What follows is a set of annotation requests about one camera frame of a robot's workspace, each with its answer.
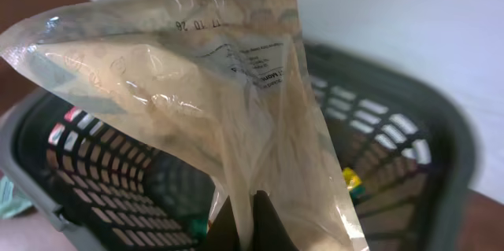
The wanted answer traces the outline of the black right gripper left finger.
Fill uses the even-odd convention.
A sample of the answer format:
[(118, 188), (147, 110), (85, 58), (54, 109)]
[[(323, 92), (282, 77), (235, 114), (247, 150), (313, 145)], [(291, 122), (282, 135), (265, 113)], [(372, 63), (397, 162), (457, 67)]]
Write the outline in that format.
[(200, 251), (240, 251), (232, 205), (229, 198), (222, 205)]

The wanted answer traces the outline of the beige noodle packet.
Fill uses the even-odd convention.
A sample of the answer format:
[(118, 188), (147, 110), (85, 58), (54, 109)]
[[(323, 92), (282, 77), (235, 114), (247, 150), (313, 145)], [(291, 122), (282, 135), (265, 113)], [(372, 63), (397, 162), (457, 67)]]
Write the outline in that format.
[(243, 248), (267, 193), (301, 250), (365, 250), (306, 65), (297, 0), (113, 0), (1, 36), (21, 75), (212, 176)]

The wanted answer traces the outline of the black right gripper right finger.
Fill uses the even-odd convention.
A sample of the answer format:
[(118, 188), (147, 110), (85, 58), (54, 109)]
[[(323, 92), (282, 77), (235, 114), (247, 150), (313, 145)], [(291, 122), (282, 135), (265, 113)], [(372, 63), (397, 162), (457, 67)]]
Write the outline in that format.
[(263, 190), (254, 195), (253, 216), (253, 251), (298, 251)]

